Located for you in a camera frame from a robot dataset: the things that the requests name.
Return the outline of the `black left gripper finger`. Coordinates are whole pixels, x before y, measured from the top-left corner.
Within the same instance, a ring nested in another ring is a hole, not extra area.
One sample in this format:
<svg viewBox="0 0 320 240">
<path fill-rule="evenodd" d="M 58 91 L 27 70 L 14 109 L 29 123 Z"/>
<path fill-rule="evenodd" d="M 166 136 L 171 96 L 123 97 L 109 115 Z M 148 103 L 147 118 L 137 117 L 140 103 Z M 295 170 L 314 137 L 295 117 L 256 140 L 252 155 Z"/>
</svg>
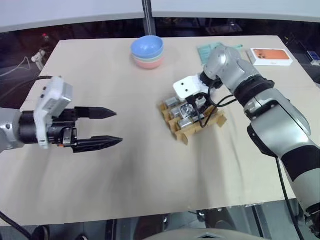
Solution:
<svg viewBox="0 0 320 240">
<path fill-rule="evenodd" d="M 88 139 L 76 140 L 71 148 L 74 153 L 94 152 L 113 147 L 122 141 L 122 138 L 114 136 L 93 136 Z"/>
<path fill-rule="evenodd" d="M 102 120 L 117 115 L 116 112 L 104 107 L 75 107 L 74 109 L 78 118 Z"/>
</svg>

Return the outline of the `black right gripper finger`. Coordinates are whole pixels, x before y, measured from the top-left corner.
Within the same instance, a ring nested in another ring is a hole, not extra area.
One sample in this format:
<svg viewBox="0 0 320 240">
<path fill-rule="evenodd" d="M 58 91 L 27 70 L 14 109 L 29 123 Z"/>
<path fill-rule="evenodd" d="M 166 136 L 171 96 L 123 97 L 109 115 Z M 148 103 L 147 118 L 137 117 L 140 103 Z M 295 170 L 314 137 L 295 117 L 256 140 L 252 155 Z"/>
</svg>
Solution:
<svg viewBox="0 0 320 240">
<path fill-rule="evenodd" d="M 193 104 L 192 105 L 193 106 L 193 108 L 194 108 L 194 111 L 195 111 L 195 115 L 197 116 L 197 121 L 200 123 L 200 124 L 202 124 L 202 115 L 200 114 L 200 112 L 199 112 L 199 109 L 198 109 L 198 107 L 197 107 L 197 105 L 196 104 Z"/>
</svg>

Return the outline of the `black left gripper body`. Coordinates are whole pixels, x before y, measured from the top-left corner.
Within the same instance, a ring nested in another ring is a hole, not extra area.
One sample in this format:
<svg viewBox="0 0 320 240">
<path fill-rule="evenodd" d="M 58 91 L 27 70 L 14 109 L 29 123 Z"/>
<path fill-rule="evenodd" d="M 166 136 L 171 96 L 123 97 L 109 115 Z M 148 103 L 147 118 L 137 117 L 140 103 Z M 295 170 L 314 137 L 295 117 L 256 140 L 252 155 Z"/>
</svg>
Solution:
<svg viewBox="0 0 320 240">
<path fill-rule="evenodd" d="M 65 109 L 60 116 L 52 118 L 52 125 L 47 131 L 47 138 L 50 144 L 58 147 L 73 148 L 77 145 L 78 130 L 77 108 Z"/>
</svg>

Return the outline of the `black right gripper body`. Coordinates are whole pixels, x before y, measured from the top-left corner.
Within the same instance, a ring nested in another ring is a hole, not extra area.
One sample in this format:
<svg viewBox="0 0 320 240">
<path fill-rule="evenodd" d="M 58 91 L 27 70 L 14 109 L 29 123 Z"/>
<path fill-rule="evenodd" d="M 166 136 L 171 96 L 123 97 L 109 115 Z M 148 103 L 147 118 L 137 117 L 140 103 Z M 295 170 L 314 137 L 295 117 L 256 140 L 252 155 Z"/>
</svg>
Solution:
<svg viewBox="0 0 320 240">
<path fill-rule="evenodd" d="M 191 105 L 193 108 L 208 108 L 212 106 L 208 94 L 203 92 L 191 96 Z"/>
</svg>

